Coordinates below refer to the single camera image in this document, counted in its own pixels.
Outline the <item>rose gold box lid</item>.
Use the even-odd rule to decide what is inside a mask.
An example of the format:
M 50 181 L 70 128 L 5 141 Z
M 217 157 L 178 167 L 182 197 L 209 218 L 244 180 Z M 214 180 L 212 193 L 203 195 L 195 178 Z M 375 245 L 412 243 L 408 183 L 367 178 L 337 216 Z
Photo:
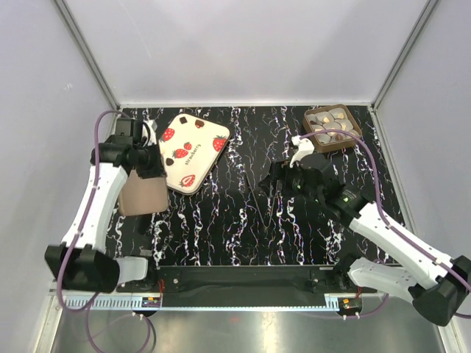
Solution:
M 137 216 L 166 211 L 168 193 L 164 176 L 143 179 L 131 171 L 118 196 L 119 212 L 122 216 Z

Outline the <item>metal tweezers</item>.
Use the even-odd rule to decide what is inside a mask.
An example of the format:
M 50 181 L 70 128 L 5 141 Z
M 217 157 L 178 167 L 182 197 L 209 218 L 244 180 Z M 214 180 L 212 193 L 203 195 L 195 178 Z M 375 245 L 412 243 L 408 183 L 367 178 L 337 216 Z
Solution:
M 247 184 L 247 187 L 249 189 L 249 194 L 251 195 L 254 203 L 255 203 L 255 209 L 258 214 L 258 220 L 260 221 L 261 224 L 261 230 L 262 232 L 268 232 L 271 223 L 273 222 L 273 215 L 274 215 L 274 208 L 275 208 L 275 203 L 279 201 L 279 198 L 273 198 L 269 199 L 267 197 L 267 200 L 269 201 L 269 208 L 268 208 L 268 218 L 265 218 L 265 214 L 262 212 L 262 208 L 260 206 L 260 203 L 258 202 L 258 195 L 255 192 L 254 185 L 250 182 L 248 173 L 245 171 L 244 172 L 244 181 Z

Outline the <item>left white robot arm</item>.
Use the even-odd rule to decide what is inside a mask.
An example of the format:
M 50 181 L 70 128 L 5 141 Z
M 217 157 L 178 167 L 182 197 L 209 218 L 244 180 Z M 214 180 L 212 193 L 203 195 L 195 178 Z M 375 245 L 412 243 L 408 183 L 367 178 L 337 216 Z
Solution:
M 112 135 L 92 153 L 88 185 L 71 227 L 60 244 L 48 246 L 45 261 L 58 290 L 111 293 L 134 282 L 153 290 L 159 273 L 146 257 L 112 258 L 106 254 L 107 228 L 115 204 L 124 216 L 149 215 L 168 209 L 166 172 L 153 132 L 146 145 Z

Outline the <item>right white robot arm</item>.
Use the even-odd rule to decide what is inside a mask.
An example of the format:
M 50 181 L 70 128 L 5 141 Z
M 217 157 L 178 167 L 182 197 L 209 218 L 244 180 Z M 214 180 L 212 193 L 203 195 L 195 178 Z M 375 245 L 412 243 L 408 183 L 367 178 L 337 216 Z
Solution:
M 362 235 L 400 267 L 349 255 L 334 273 L 338 289 L 366 287 L 401 298 L 426 320 L 445 327 L 470 294 L 470 259 L 451 257 L 428 245 L 385 214 L 371 196 L 339 181 L 321 154 L 273 162 L 259 182 L 267 195 L 299 197 L 328 218 Z

